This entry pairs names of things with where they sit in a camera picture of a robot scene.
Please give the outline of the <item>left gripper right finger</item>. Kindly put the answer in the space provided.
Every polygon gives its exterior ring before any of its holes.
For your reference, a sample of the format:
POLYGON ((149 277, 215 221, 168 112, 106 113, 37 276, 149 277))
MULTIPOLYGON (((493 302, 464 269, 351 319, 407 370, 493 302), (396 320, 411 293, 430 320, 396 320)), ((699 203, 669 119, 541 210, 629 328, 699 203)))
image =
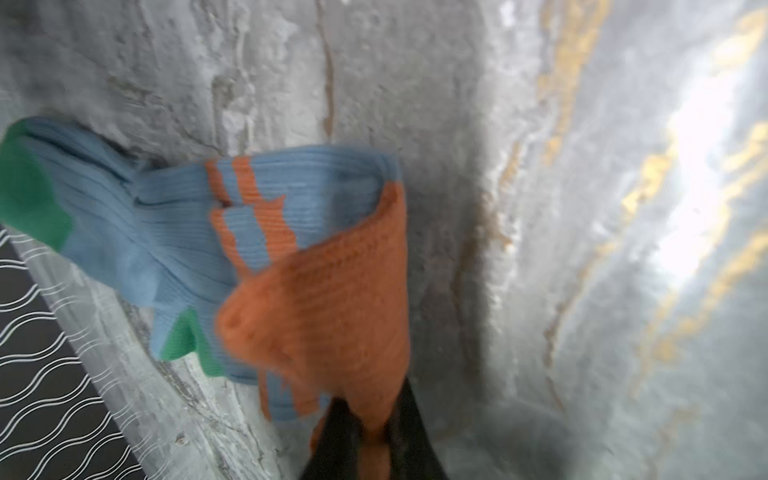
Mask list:
POLYGON ((391 479, 448 480, 429 440, 408 378, 389 418, 387 439, 391 479))

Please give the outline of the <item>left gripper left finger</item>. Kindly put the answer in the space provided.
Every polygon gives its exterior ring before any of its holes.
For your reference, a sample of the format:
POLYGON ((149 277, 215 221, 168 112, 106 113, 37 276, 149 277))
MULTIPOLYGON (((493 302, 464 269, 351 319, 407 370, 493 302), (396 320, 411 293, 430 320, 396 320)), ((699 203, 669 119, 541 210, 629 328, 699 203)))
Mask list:
POLYGON ((301 480, 355 480, 362 440, 359 419, 345 400, 334 398, 301 480))

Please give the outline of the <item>blue orange striped sock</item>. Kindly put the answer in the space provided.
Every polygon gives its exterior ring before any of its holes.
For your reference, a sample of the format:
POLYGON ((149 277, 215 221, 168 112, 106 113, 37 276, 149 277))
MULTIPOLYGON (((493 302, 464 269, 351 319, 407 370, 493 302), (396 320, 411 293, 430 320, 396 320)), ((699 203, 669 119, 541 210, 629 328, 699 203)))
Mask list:
POLYGON ((31 117, 1 142, 1 220, 154 314, 152 353, 258 387, 271 419, 340 401, 361 479, 389 479, 410 361, 394 158, 333 145, 156 168, 31 117))

